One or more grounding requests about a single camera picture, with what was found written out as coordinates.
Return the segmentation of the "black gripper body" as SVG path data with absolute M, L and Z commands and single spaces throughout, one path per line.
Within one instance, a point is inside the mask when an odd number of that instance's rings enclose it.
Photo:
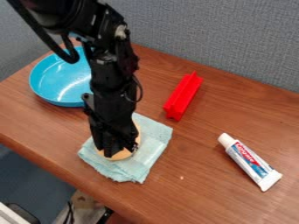
M 85 111 L 90 126 L 98 126 L 117 138 L 126 141 L 131 148 L 137 146 L 139 131 L 133 121 L 133 113 L 142 97 L 137 96 L 141 85 L 137 76 L 123 75 L 115 63 L 101 65 L 90 63 L 91 94 L 85 94 Z

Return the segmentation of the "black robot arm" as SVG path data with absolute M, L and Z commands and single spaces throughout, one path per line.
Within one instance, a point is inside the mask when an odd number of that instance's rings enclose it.
M 135 152 L 139 131 L 133 114 L 143 87 L 125 17 L 99 0 L 7 1 L 66 62 L 74 64 L 81 59 L 71 39 L 82 43 L 91 69 L 91 92 L 82 100 L 97 149 L 106 158 L 123 150 Z

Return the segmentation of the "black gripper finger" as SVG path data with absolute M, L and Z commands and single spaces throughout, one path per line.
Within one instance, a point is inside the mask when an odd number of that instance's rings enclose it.
M 102 151 L 105 149 L 103 129 L 98 126 L 90 126 L 90 129 L 97 148 Z
M 134 148 L 126 145 L 126 141 L 109 132 L 103 134 L 103 149 L 107 158 L 113 158 L 123 150 L 134 152 Z

